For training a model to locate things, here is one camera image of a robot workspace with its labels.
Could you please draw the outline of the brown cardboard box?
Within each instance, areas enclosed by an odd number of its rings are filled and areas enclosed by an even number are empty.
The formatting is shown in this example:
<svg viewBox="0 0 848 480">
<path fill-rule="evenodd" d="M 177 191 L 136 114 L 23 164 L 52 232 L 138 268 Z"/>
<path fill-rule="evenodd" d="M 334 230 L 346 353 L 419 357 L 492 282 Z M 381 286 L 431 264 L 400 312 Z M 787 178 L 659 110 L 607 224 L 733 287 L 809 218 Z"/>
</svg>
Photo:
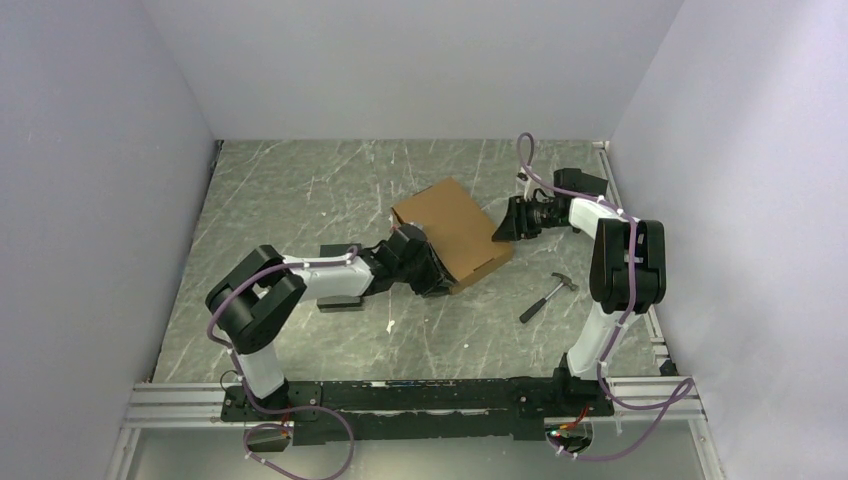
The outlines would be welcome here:
<svg viewBox="0 0 848 480">
<path fill-rule="evenodd" d="M 447 177 L 392 207 L 398 224 L 420 226 L 453 279 L 457 295 L 513 258 L 510 243 L 494 242 L 496 225 L 456 179 Z"/>
</svg>

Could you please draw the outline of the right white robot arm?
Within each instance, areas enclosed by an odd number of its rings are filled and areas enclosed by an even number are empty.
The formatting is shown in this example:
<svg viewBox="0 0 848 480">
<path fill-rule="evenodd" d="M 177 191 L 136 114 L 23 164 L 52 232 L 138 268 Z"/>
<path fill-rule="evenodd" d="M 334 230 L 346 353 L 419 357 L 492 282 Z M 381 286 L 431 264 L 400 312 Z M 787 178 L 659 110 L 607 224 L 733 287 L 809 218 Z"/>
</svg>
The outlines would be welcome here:
<svg viewBox="0 0 848 480">
<path fill-rule="evenodd" d="M 567 351 L 574 377 L 551 388 L 557 411 L 574 415 L 590 399 L 582 380 L 596 380 L 606 370 L 624 332 L 667 288 L 664 226 L 638 220 L 603 199 L 608 181 L 577 168 L 554 172 L 553 189 L 531 189 L 531 177 L 517 174 L 523 193 L 508 199 L 505 217 L 492 235 L 494 242 L 515 242 L 543 230 L 569 227 L 593 240 L 588 288 L 593 305 L 577 342 Z"/>
</svg>

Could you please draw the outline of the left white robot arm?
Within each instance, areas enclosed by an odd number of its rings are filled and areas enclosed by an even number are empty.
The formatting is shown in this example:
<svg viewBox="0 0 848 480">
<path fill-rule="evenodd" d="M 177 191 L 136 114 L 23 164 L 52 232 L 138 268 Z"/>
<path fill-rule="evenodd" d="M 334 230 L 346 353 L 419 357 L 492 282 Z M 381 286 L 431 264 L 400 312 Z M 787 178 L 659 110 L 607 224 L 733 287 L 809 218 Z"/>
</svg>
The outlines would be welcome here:
<svg viewBox="0 0 848 480">
<path fill-rule="evenodd" d="M 396 283 L 414 294 L 449 294 L 456 280 L 425 232 L 403 224 L 371 247 L 348 246 L 340 255 L 303 258 L 261 245 L 208 294 L 207 337 L 221 345 L 247 387 L 248 407 L 264 420 L 287 406 L 288 380 L 273 343 L 301 303 L 333 297 L 368 297 Z"/>
</svg>

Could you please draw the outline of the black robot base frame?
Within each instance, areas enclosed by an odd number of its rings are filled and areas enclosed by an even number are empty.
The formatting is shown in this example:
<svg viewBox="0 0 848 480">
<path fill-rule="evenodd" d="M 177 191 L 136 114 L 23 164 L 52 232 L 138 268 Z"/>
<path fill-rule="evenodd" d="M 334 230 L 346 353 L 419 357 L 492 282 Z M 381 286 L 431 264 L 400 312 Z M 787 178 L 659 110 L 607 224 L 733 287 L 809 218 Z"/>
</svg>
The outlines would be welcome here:
<svg viewBox="0 0 848 480">
<path fill-rule="evenodd" d="M 606 414 L 592 382 L 557 368 L 551 377 L 378 381 L 291 381 L 252 405 L 240 385 L 225 390 L 225 423 L 273 422 L 297 446 L 331 441 L 500 436 L 541 440 L 560 419 Z"/>
</svg>

